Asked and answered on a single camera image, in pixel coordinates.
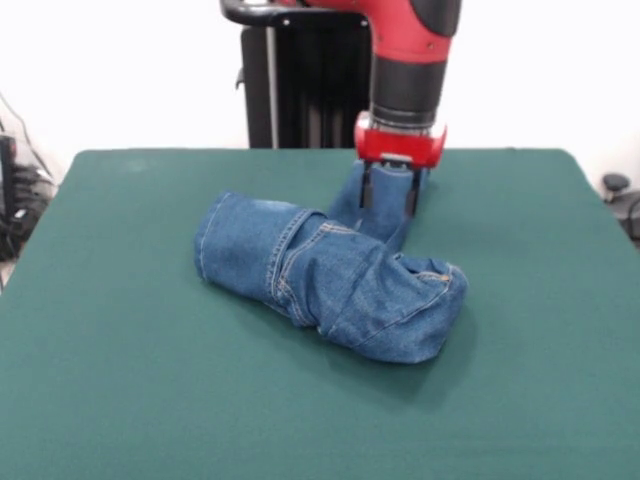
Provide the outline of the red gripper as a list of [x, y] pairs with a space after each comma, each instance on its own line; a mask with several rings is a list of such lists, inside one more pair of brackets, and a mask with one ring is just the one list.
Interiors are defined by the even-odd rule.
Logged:
[[413, 169], [405, 211], [414, 216], [420, 192], [419, 169], [438, 165], [446, 137], [447, 126], [442, 123], [436, 123], [433, 130], [399, 130], [376, 123], [369, 112], [361, 112], [354, 127], [357, 156], [364, 161], [360, 207], [370, 208], [373, 203], [372, 163], [400, 162]]

